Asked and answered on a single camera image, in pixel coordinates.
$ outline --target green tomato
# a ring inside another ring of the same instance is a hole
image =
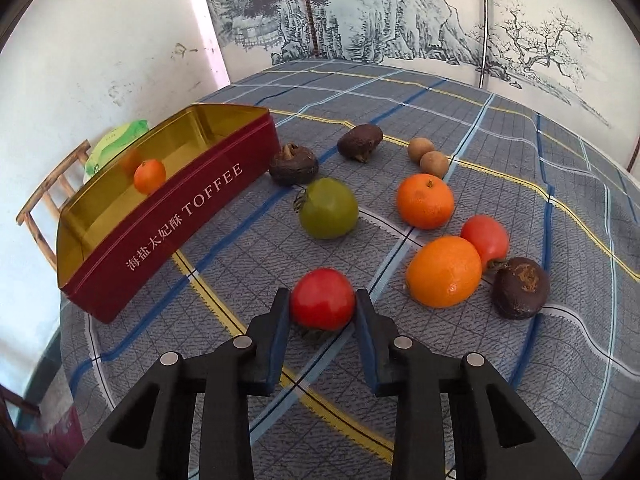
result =
[[[333,178],[309,184],[294,203],[300,225],[313,238],[344,236],[358,221],[358,201],[351,189]]]

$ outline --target triangular cutout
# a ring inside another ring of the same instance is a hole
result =
[[[486,395],[494,416],[500,446],[513,447],[532,442],[533,431],[494,384],[487,386]]]
[[[160,388],[156,384],[150,384],[133,407],[122,415],[116,427],[111,431],[109,440],[133,449],[145,447],[146,436],[149,432],[159,392]]]

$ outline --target gray tablecloth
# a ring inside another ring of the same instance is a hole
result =
[[[292,211],[295,193],[265,175],[197,232],[110,325],[63,302],[63,364],[85,437],[159,355],[212,351],[265,312],[278,286],[293,288],[309,270],[328,266],[369,287],[377,311],[433,351],[484,354],[583,477],[600,478],[640,420],[640,190],[623,172],[533,110],[385,66],[290,62],[205,101],[269,107],[281,142],[312,148],[321,174],[353,189],[359,223],[345,238],[311,240]],[[411,230],[395,211],[398,183],[416,170],[401,142],[385,140],[368,164],[335,152],[348,128],[367,122],[401,141],[428,137],[455,155],[448,183],[456,209],[445,227]],[[511,256],[549,271],[549,303],[534,320],[501,319],[487,282],[447,310],[424,308],[404,290],[417,248],[459,234],[474,214],[508,229]],[[396,403],[367,390],[353,330],[309,340],[294,328],[286,373],[296,386],[283,383],[269,399],[250,399],[256,477],[388,478]],[[200,399],[194,476],[201,409]],[[447,415],[445,400],[443,410]],[[445,430],[452,467],[448,417]]]

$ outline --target orange fruit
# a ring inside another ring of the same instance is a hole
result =
[[[142,194],[150,195],[166,180],[164,164],[152,158],[140,164],[133,175],[133,186]]]
[[[132,178],[136,174],[137,168],[142,164],[142,156],[137,148],[127,148],[118,164],[126,175]]]
[[[412,298],[433,308],[465,301],[478,288],[481,278],[478,251],[459,236],[443,236],[425,245],[406,270]]]
[[[402,220],[418,229],[447,223],[454,209],[453,193],[437,176],[418,173],[402,181],[396,196]]]

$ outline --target green plastic bag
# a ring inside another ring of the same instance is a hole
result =
[[[134,140],[149,131],[145,120],[133,121],[111,130],[95,145],[84,165],[85,180],[94,176],[100,168],[104,168],[113,157],[119,154]]]

